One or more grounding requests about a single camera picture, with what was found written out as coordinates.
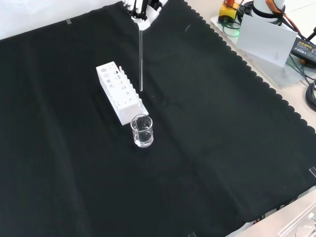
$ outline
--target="black cable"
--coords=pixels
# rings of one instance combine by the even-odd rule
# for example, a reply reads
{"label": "black cable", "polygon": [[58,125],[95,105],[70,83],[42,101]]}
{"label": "black cable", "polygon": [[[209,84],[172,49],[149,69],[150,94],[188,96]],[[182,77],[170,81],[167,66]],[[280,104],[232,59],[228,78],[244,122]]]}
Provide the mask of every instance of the black cable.
{"label": "black cable", "polygon": [[314,90],[315,90],[315,82],[312,82],[306,90],[305,100],[306,100],[307,105],[316,112],[316,97],[314,94]]}
{"label": "black cable", "polygon": [[225,32],[225,27],[227,27],[226,23],[223,24],[223,33],[224,33],[225,35],[227,35],[227,36],[229,36],[229,37],[237,37],[237,36],[239,36],[239,34],[236,35],[236,36],[232,36],[232,35],[227,34],[227,33]]}
{"label": "black cable", "polygon": [[302,70],[297,66],[297,64],[295,63],[295,61],[294,61],[292,55],[290,55],[290,59],[292,60],[294,66],[298,69],[298,71],[300,72],[300,74],[301,74],[301,75],[304,77],[304,79],[307,81],[308,85],[310,84],[310,82],[307,80],[307,78],[309,78],[309,79],[315,81],[315,79],[313,79],[313,78],[309,77],[308,75],[306,75],[305,72],[302,71]]}
{"label": "black cable", "polygon": [[242,3],[243,1],[241,1],[238,7],[239,11],[237,12],[237,18],[240,22],[242,22],[244,14],[251,16],[251,10],[253,6],[253,1],[246,2],[244,5],[242,5]]}
{"label": "black cable", "polygon": [[305,74],[305,69],[304,69],[304,66],[302,67],[302,70],[300,70],[300,68],[297,66],[297,64],[295,63],[293,57],[290,55],[290,58],[292,60],[292,62],[294,63],[295,67],[298,69],[298,71],[300,72],[300,74],[304,77],[305,81],[308,83],[308,87],[307,87],[307,90],[306,90],[306,93],[305,93],[305,100],[306,100],[306,103],[307,105],[313,110],[316,112],[316,97],[315,97],[315,94],[314,94],[314,90],[316,90],[316,86],[315,86],[315,79],[307,76]]}
{"label": "black cable", "polygon": [[228,29],[232,29],[232,30],[239,30],[240,27],[236,28],[236,27],[231,27],[231,26],[228,26],[228,25],[225,25],[226,28]]}

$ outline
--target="black cloth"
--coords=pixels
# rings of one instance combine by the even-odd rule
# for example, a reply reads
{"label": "black cloth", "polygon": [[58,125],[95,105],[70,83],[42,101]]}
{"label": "black cloth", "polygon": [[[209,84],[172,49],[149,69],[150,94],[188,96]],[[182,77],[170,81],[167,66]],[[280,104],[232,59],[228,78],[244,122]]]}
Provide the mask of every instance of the black cloth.
{"label": "black cloth", "polygon": [[0,41],[0,235],[223,237],[315,184],[315,131],[182,0],[144,32],[154,143],[95,67],[138,88],[121,3]]}

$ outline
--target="white robotic hand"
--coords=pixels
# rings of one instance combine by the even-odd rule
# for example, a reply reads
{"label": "white robotic hand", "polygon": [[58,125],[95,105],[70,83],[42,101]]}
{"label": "white robotic hand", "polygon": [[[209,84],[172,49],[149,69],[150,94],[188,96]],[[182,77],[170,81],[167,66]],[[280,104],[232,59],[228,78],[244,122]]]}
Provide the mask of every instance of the white robotic hand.
{"label": "white robotic hand", "polygon": [[157,19],[161,8],[168,0],[122,0],[128,14],[138,25],[140,31],[144,31]]}

